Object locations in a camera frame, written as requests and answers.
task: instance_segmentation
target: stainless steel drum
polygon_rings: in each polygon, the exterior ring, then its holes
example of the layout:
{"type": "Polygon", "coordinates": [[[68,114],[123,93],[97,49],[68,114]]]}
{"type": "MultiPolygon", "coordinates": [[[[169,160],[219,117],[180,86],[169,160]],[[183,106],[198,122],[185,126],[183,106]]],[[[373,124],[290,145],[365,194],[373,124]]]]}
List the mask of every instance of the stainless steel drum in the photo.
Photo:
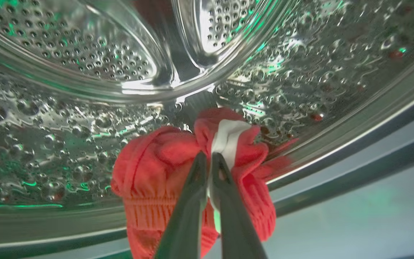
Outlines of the stainless steel drum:
{"type": "Polygon", "coordinates": [[[414,0],[0,0],[0,246],[125,228],[117,154],[199,93],[301,178],[414,105],[414,0]]]}

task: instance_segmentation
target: embossed metal surface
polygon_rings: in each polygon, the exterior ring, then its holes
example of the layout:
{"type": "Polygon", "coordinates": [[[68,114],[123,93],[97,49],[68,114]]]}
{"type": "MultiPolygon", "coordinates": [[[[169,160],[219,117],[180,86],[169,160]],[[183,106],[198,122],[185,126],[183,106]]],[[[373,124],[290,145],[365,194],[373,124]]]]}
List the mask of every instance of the embossed metal surface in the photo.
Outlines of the embossed metal surface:
{"type": "Polygon", "coordinates": [[[274,1],[175,0],[164,23],[133,15],[134,30],[110,17],[127,9],[86,2],[0,1],[1,51],[10,46],[53,69],[49,80],[69,75],[90,83],[87,93],[102,84],[97,92],[128,97],[98,102],[76,94],[85,85],[64,91],[68,80],[43,87],[0,60],[0,207],[116,199],[109,173],[120,149],[162,125],[189,130],[185,110],[196,104],[176,98],[186,93],[208,89],[220,106],[262,125],[258,140],[275,149],[336,125],[414,62],[414,0],[289,1],[262,39],[251,33],[258,25],[247,30],[274,1]],[[236,65],[250,39],[259,44],[236,65]],[[216,75],[214,84],[202,81],[216,75]]]}

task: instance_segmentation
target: red cloth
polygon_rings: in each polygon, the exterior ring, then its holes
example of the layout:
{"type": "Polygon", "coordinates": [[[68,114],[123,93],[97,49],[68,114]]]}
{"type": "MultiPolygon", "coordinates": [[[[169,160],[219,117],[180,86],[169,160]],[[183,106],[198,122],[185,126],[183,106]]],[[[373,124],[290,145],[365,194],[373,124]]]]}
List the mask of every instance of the red cloth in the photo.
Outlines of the red cloth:
{"type": "MultiPolygon", "coordinates": [[[[128,240],[135,259],[152,258],[167,226],[191,164],[199,151],[210,159],[210,149],[221,120],[243,120],[232,110],[215,108],[202,112],[194,133],[162,127],[130,141],[113,169],[112,190],[122,197],[127,216],[128,240]]],[[[261,241],[276,225],[276,211],[266,187],[267,176],[285,167],[285,157],[264,164],[266,144],[253,144],[258,126],[240,134],[231,174],[261,241]]],[[[202,220],[202,256],[218,237],[213,208],[208,203],[202,220]]]]}

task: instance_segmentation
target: orange fabric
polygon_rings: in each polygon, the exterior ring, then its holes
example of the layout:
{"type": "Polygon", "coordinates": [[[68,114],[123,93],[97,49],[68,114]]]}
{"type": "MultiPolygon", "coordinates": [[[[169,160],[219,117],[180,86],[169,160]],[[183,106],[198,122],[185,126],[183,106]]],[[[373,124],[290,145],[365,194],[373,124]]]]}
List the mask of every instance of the orange fabric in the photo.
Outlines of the orange fabric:
{"type": "MultiPolygon", "coordinates": [[[[179,128],[162,127],[130,141],[122,149],[113,169],[111,187],[124,201],[128,239],[135,259],[154,256],[192,162],[199,151],[210,158],[212,140],[222,119],[242,117],[226,108],[206,110],[194,125],[195,135],[179,128]]],[[[276,225],[276,211],[265,179],[277,165],[282,168],[289,162],[281,158],[262,164],[268,147],[253,143],[258,133],[259,128],[253,126],[240,135],[231,173],[253,226],[264,241],[276,225]]],[[[217,237],[213,208],[208,203],[202,219],[202,256],[217,237]]]]}

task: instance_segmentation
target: white fabric strip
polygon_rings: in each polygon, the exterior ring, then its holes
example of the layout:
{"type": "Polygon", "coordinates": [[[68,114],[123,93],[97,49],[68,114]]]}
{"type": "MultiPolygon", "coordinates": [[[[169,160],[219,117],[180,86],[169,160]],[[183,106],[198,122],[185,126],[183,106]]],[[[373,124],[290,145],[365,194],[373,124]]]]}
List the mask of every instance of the white fabric strip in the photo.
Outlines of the white fabric strip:
{"type": "MultiPolygon", "coordinates": [[[[215,133],[215,136],[212,141],[211,153],[220,153],[226,161],[228,169],[234,167],[235,156],[237,153],[237,143],[239,141],[240,135],[251,128],[252,126],[243,121],[233,121],[233,120],[222,120],[218,124],[218,131],[215,133]]],[[[210,186],[212,185],[212,174],[208,176],[208,185],[207,195],[210,198],[212,207],[214,208],[214,218],[215,218],[215,229],[218,233],[221,233],[221,223],[220,223],[220,208],[215,204],[213,199],[210,197],[210,186]]]]}

